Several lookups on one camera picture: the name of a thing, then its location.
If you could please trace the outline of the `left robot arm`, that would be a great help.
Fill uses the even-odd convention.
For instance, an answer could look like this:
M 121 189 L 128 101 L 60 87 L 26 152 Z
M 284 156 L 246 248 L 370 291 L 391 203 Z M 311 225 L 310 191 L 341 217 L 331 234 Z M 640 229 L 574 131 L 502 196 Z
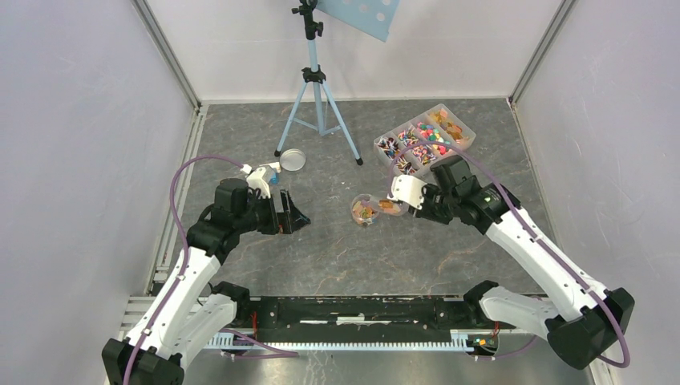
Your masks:
M 241 235 L 292 234 L 310 224 L 286 190 L 280 198 L 283 210 L 278 212 L 267 182 L 254 176 L 220 182 L 213 203 L 187 232 L 187 249 L 144 316 L 124 338 L 105 344 L 102 359 L 109 383 L 181 384 L 192 361 L 220 329 L 251 319 L 249 291 L 227 282 L 212 289 L 195 314 L 190 311 Z

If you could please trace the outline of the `round metal lid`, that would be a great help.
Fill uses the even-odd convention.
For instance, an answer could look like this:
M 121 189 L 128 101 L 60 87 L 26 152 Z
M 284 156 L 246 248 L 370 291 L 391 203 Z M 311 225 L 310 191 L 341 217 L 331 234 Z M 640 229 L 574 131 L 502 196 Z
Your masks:
M 299 149 L 291 148 L 281 153 L 279 163 L 281 168 L 288 172 L 297 172 L 306 164 L 306 154 Z

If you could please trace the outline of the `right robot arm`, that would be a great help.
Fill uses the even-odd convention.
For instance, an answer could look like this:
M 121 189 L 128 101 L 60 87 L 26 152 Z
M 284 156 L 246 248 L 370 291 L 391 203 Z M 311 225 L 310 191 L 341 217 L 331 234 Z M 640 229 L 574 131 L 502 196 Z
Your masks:
M 575 369 L 599 359 L 627 367 L 625 332 L 635 301 L 628 290 L 611 290 L 574 263 L 546 237 L 501 183 L 483 186 L 460 156 L 435 163 L 430 184 L 412 175 L 391 183 L 391 198 L 409 206 L 414 217 L 441 224 L 458 219 L 508 253 L 546 295 L 516 294 L 484 281 L 464 296 L 463 317 L 474 327 L 502 322 L 545 340 Z

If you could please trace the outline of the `clear round jar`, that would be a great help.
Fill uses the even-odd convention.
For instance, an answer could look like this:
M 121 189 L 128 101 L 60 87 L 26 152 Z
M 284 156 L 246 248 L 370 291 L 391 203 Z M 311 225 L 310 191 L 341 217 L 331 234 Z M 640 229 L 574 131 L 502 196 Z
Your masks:
M 378 201 L 370 194 L 357 195 L 350 205 L 350 213 L 357 225 L 373 225 L 379 215 Z

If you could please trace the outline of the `clear plastic scoop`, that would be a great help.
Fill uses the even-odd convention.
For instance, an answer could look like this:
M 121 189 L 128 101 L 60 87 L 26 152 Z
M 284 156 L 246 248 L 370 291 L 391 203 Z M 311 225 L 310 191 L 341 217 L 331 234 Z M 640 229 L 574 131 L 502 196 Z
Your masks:
M 400 201 L 392 201 L 386 198 L 369 196 L 363 201 L 363 206 L 370 209 L 376 215 L 388 215 L 401 217 L 408 213 L 410 206 Z

